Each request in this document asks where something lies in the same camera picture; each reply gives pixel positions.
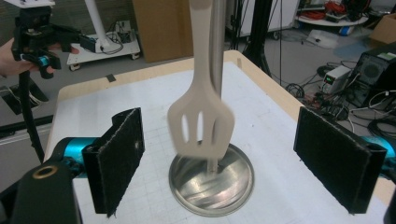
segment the metal bowl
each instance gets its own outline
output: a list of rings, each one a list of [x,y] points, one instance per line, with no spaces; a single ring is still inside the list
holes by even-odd
[[[253,190],[254,173],[248,157],[229,145],[216,173],[206,160],[176,156],[169,170],[169,185],[176,199],[191,212],[221,217],[240,208]]]

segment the spatula slot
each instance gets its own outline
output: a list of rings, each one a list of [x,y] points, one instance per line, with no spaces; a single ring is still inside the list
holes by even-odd
[[[204,113],[200,111],[197,120],[197,141],[202,141],[203,139],[204,139]]]
[[[215,145],[216,141],[218,140],[219,132],[215,130],[217,124],[218,124],[218,120],[216,119],[215,122],[213,122],[213,127],[212,127],[212,142],[211,142],[212,145]]]
[[[183,115],[181,118],[181,130],[183,132],[183,140],[185,143],[189,142],[190,133],[189,133],[189,121],[187,120],[187,116]]]

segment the black pole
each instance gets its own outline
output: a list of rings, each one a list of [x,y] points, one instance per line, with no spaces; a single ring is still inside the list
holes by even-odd
[[[395,4],[395,6],[393,7],[393,9],[392,9],[392,11],[390,13],[395,13],[395,12],[396,12],[396,4]]]
[[[254,5],[253,21],[251,24],[250,43],[243,54],[256,64],[269,77],[270,68],[264,53],[265,37],[268,33],[272,0],[257,0]]]

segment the floor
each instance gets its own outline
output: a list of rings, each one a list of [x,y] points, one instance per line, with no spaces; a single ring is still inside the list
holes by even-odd
[[[266,39],[264,47],[265,57],[272,77],[283,87],[290,83],[304,84],[317,72],[318,67],[326,63],[356,62],[360,55],[369,48],[367,36],[370,31],[363,28],[355,29],[350,36],[337,35],[337,45],[334,49],[325,49],[306,42],[305,40],[313,28],[320,29],[320,27],[292,28],[282,31],[282,41],[274,40],[271,37]],[[328,31],[333,34],[337,32],[334,29]],[[244,48],[244,42],[245,40],[243,39],[239,50]],[[225,48],[227,49],[228,47],[229,43],[226,41]],[[40,105],[33,111],[35,118],[53,114],[58,91],[64,86],[105,77],[109,74],[116,75],[172,62],[145,63],[143,57],[132,61],[129,57],[122,56],[100,62],[84,63],[79,70],[71,72],[65,64],[68,55],[62,52],[57,53],[61,61],[64,62],[64,67],[55,73],[53,79],[45,80],[39,74],[32,74],[34,82],[49,98],[47,103]],[[316,76],[313,80],[320,79],[321,77]],[[0,79],[0,87],[10,87],[16,84],[18,84],[18,77]],[[306,92],[315,92],[317,90],[318,83],[307,85],[305,88]],[[16,116],[3,100],[0,100],[0,115],[0,126],[23,121],[22,116]],[[349,129],[351,128],[349,122],[344,122],[343,125]],[[40,138],[43,148],[46,147],[49,131],[50,125],[40,127]],[[357,135],[368,134],[367,130],[360,127],[356,127],[355,133]],[[13,137],[0,139],[0,192],[38,164],[39,161],[30,147],[26,131],[20,131]]]

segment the white spatula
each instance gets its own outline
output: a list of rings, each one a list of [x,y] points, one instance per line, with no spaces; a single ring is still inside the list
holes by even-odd
[[[212,4],[213,0],[190,0],[194,75],[187,92],[170,106],[168,123],[180,156],[219,160],[224,157],[230,144],[234,118],[213,89],[210,79]],[[198,127],[202,127],[202,133],[198,133]]]

